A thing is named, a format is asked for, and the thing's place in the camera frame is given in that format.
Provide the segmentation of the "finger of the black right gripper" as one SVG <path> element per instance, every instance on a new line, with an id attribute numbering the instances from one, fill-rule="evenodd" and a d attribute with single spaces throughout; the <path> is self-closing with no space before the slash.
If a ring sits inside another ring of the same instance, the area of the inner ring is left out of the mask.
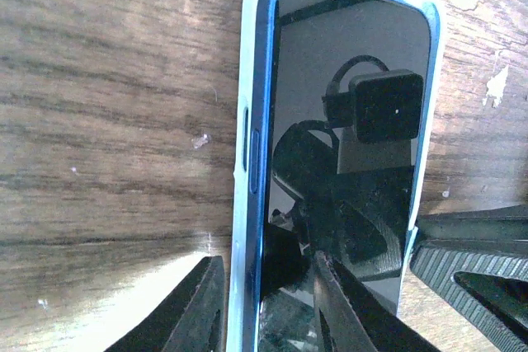
<path id="1" fill-rule="evenodd" d="M 501 351 L 527 350 L 527 242 L 425 240 L 410 270 Z"/>
<path id="2" fill-rule="evenodd" d="M 425 241 L 484 243 L 499 249 L 527 251 L 527 205 L 499 209 L 429 214 L 416 221 L 417 243 Z"/>

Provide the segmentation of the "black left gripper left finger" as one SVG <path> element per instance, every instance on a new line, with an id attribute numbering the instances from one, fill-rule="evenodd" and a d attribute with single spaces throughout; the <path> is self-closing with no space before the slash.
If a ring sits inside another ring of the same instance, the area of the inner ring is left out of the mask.
<path id="1" fill-rule="evenodd" d="M 109 351 L 221 351 L 224 261 L 206 256 Z"/>

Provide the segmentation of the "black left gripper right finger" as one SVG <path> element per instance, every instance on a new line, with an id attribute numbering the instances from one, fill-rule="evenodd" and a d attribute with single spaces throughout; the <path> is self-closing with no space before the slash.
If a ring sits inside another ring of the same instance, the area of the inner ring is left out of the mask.
<path id="1" fill-rule="evenodd" d="M 320 351 L 436 351 L 383 307 L 344 265 L 313 256 L 313 300 Z"/>

